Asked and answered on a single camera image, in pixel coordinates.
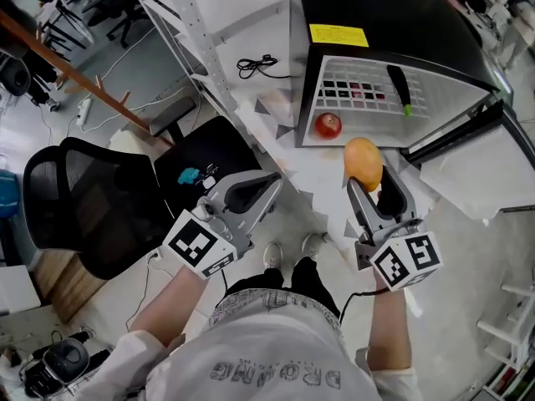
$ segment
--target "yellow sticker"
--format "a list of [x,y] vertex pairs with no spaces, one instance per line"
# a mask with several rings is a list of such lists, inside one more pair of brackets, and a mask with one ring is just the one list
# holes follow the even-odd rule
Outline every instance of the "yellow sticker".
[[362,28],[341,27],[339,25],[310,24],[312,41],[315,43],[348,44],[368,48],[368,40]]

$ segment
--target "power strip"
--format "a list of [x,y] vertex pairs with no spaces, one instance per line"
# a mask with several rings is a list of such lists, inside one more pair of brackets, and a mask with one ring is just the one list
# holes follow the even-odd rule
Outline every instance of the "power strip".
[[89,114],[89,108],[93,100],[91,98],[86,98],[80,104],[78,104],[78,118],[76,119],[76,124],[81,128],[85,125],[87,120],[87,115]]

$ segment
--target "white marker cube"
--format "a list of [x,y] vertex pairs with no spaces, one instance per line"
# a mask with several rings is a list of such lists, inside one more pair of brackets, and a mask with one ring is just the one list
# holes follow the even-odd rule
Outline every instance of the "white marker cube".
[[175,221],[163,246],[202,279],[238,259],[233,244],[186,210]]
[[432,231],[390,238],[370,262],[391,291],[421,282],[444,265]]

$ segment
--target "red apple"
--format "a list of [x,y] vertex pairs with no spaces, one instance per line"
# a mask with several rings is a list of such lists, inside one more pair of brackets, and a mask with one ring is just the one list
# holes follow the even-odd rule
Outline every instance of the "red apple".
[[324,140],[333,140],[342,132],[342,120],[336,114],[323,113],[314,124],[316,134]]

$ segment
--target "forearm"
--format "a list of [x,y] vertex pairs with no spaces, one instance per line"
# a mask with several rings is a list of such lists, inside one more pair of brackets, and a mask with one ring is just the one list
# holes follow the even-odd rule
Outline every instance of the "forearm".
[[369,336],[369,369],[401,370],[411,364],[405,293],[401,290],[376,296]]
[[176,273],[158,296],[137,316],[131,331],[144,330],[168,346],[184,331],[208,280],[203,281],[187,266]]

